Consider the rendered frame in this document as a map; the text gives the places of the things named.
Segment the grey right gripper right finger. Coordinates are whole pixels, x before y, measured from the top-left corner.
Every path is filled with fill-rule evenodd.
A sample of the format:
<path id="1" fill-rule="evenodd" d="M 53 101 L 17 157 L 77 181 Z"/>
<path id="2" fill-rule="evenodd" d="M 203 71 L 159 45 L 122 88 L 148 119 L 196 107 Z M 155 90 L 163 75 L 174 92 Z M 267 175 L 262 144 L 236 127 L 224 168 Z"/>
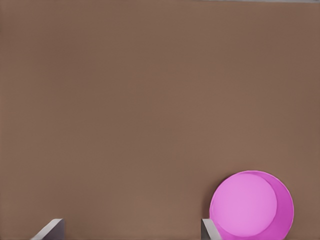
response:
<path id="1" fill-rule="evenodd" d="M 214 222 L 210 218 L 201 219 L 201 240 L 222 240 Z"/>

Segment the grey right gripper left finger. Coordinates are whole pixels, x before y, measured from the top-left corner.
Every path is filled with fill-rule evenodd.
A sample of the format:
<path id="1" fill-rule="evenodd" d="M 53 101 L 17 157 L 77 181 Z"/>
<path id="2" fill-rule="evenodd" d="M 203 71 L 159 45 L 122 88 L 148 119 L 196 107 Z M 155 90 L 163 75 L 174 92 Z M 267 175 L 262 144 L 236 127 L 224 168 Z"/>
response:
<path id="1" fill-rule="evenodd" d="M 30 240 L 65 240 L 65 220 L 55 218 Z"/>

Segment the pink plate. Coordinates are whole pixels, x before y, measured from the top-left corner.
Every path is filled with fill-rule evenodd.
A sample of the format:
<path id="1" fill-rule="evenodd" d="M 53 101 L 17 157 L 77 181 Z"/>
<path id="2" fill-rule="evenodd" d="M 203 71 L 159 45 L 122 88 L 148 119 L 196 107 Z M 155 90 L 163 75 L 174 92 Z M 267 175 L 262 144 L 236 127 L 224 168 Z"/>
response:
<path id="1" fill-rule="evenodd" d="M 235 173 L 214 191 L 209 218 L 222 240 L 283 240 L 294 221 L 285 184 L 259 170 Z"/>

